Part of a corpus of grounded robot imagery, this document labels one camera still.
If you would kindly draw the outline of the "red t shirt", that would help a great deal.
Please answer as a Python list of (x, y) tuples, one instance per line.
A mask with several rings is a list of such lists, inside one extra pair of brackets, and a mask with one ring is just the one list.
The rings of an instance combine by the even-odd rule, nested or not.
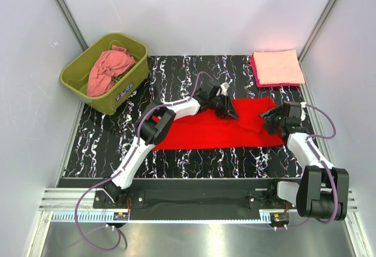
[(236, 99), (233, 106), (238, 120), (221, 119), (213, 110), (175, 120), (155, 150), (187, 150), (231, 147), (275, 147), (283, 144), (270, 135), (260, 113), (276, 107), (269, 98)]

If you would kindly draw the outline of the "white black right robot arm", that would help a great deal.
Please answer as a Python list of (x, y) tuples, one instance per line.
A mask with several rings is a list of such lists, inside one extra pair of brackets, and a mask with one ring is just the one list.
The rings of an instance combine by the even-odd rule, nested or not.
[(294, 204), (301, 217), (323, 224), (342, 221), (347, 215), (350, 176), (345, 169), (335, 167), (315, 145), (315, 139), (325, 136), (309, 134), (303, 127), (307, 107), (314, 108), (305, 102), (284, 102), (260, 114), (267, 132), (279, 136), (303, 169), (300, 182), (272, 182), (266, 198), (270, 204)]

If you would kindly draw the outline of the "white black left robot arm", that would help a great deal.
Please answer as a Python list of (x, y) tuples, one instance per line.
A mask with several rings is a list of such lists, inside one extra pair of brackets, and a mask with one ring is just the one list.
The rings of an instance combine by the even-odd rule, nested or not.
[(220, 119), (237, 120), (231, 98), (227, 91), (228, 83), (209, 82), (205, 88), (198, 88), (184, 99), (173, 102), (153, 100), (136, 123), (136, 134), (124, 159), (103, 184), (103, 192), (110, 203), (118, 206), (124, 190), (132, 184), (141, 163), (150, 151), (166, 138), (175, 120), (194, 116), (212, 109)]

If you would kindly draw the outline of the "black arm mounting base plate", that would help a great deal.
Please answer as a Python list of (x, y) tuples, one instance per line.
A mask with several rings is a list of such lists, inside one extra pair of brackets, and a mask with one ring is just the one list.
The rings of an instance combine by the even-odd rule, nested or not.
[(142, 209), (132, 209), (139, 215), (179, 216), (182, 218), (250, 218), (256, 212), (292, 211), (294, 206), (283, 202), (282, 209), (252, 209), (246, 195), (257, 188), (265, 188), (264, 198), (269, 203), (267, 190), (274, 179), (271, 178), (246, 178), (246, 179), (135, 179), (131, 186), (124, 190), (143, 190), (152, 195)]

